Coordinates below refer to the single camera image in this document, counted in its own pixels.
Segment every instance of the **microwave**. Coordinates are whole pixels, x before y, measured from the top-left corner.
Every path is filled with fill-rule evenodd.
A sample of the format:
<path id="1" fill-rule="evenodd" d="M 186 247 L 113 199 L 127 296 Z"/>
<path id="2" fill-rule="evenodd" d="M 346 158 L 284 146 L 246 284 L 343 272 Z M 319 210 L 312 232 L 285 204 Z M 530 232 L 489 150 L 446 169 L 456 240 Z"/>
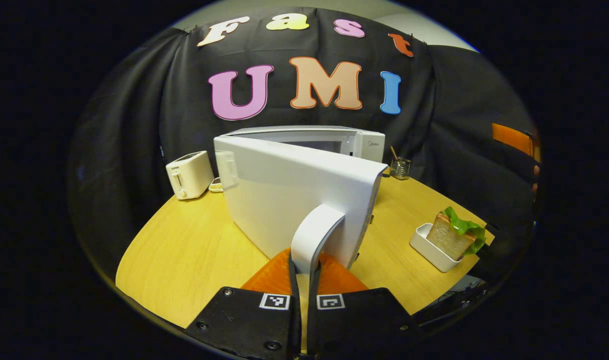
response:
<path id="1" fill-rule="evenodd" d="M 382 163 L 385 151 L 385 134 L 345 126 L 248 127 L 229 132 L 226 135 L 304 146 L 378 163 Z"/>

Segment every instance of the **wooden table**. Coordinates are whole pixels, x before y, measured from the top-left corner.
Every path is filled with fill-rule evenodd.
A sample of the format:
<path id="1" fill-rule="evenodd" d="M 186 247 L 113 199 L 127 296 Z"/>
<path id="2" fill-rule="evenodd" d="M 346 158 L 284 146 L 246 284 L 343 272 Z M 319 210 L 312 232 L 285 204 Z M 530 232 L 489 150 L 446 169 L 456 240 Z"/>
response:
<path id="1" fill-rule="evenodd" d="M 464 207 L 410 178 L 383 178 L 350 271 L 369 289 L 389 289 L 414 314 L 451 289 L 478 262 L 469 255 L 442 273 L 409 245 L 416 228 L 453 207 L 461 219 L 486 225 Z M 487 235 L 487 244 L 494 235 Z M 115 285 L 150 312 L 186 328 L 221 287 L 240 288 L 270 259 L 236 226 L 222 193 L 170 198 L 126 249 Z"/>

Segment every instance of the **screw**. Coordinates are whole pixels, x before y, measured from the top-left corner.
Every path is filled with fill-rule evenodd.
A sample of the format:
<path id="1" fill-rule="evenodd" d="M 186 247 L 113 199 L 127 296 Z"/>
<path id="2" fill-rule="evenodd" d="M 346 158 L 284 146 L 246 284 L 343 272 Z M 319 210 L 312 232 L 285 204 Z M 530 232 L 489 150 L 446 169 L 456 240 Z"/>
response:
<path id="1" fill-rule="evenodd" d="M 271 350 L 271 351 L 276 351 L 279 350 L 282 346 L 280 346 L 280 344 L 278 342 L 275 341 L 267 341 L 265 342 L 265 348 Z"/>

